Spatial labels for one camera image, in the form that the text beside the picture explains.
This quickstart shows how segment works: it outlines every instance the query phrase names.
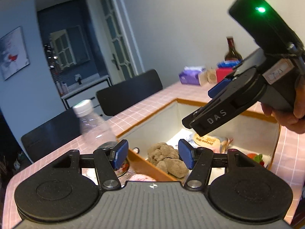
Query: label sticker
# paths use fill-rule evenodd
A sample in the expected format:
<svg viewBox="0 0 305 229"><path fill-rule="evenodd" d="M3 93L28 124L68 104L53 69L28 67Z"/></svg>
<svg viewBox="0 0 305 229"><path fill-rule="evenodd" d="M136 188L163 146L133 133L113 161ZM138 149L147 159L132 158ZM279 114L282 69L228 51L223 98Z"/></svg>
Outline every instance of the label sticker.
<svg viewBox="0 0 305 229"><path fill-rule="evenodd" d="M263 77L269 84L273 84L293 68L294 66L290 59L280 59L274 66L263 74Z"/></svg>

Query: clear plastic bottle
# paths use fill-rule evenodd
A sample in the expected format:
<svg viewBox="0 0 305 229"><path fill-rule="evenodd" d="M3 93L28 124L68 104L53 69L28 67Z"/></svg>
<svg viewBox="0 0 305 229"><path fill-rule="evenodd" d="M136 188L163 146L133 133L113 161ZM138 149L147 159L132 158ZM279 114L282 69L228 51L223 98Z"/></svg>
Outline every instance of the clear plastic bottle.
<svg viewBox="0 0 305 229"><path fill-rule="evenodd" d="M107 121L96 114L91 100L84 100L73 106L74 113L80 119L80 132L89 147L113 148L117 141Z"/></svg>

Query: pink checkered tablecloth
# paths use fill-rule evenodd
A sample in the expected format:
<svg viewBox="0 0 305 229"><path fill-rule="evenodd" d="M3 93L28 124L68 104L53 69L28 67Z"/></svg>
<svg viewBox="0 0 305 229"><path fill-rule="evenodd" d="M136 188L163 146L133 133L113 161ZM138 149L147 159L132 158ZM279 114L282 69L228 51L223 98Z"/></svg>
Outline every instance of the pink checkered tablecloth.
<svg viewBox="0 0 305 229"><path fill-rule="evenodd" d="M120 135L177 98L194 102L209 102L207 91L211 87L213 85L210 84L200 87L176 83L119 113L109 119L109 123L115 135ZM259 103L254 104L248 110L263 113ZM78 149L81 154L89 154L94 150L87 147L82 138L78 137L35 162L10 180L4 201L3 229L10 229L21 221L14 201L14 192L18 184L71 149ZM285 180L293 190L293 201L285 217L285 220L290 223L299 203L305 180L305 134L298 135L282 127L271 171Z"/></svg>

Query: human hand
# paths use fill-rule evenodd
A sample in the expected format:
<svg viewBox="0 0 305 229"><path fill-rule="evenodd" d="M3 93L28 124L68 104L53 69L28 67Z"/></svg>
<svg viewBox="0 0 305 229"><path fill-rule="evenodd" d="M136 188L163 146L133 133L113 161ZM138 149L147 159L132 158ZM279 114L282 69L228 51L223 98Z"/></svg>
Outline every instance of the human hand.
<svg viewBox="0 0 305 229"><path fill-rule="evenodd" d="M296 97L294 102L293 113L282 112L275 110L272 107L261 104L264 114L269 117L274 115L275 119L289 130L298 134L305 133L305 119L302 119L305 115L305 80L300 78L298 86L295 89Z"/></svg>

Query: red box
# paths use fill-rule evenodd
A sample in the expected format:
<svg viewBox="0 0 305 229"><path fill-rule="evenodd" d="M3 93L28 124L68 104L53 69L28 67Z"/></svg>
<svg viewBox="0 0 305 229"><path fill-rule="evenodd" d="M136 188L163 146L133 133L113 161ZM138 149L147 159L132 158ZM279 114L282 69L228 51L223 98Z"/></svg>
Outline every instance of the red box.
<svg viewBox="0 0 305 229"><path fill-rule="evenodd" d="M216 70L217 83L220 83L227 74L230 74L233 71L232 68L218 68Z"/></svg>

